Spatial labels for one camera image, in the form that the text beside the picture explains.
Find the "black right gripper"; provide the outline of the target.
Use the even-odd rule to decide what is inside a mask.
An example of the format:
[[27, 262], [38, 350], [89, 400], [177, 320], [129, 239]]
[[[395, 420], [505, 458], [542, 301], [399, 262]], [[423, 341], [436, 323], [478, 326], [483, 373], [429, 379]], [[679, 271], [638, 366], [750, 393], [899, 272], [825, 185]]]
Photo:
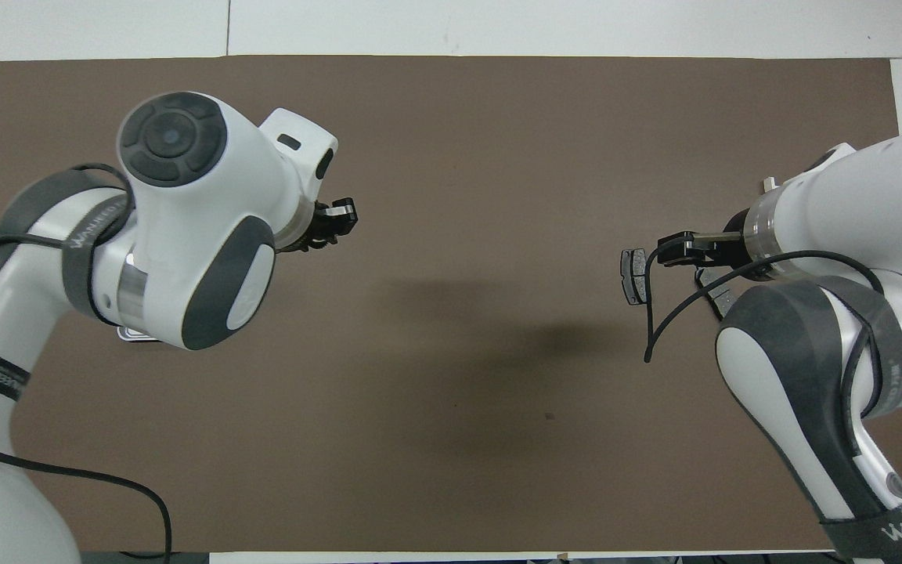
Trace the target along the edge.
[[679, 232], [658, 239], [658, 263], [665, 267], [697, 266], [738, 269], [754, 262], [744, 240], [706, 240], [695, 246], [696, 232]]

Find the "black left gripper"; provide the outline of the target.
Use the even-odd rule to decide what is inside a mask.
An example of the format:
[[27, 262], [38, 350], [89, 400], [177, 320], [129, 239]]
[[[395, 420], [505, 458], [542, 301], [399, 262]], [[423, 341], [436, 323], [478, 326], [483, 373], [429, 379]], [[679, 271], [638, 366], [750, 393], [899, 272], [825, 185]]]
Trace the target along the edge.
[[358, 221], [357, 208], [351, 197], [342, 197], [330, 206], [316, 202], [310, 225], [303, 235], [281, 247], [279, 253], [308, 252], [337, 245], [339, 236], [350, 234]]

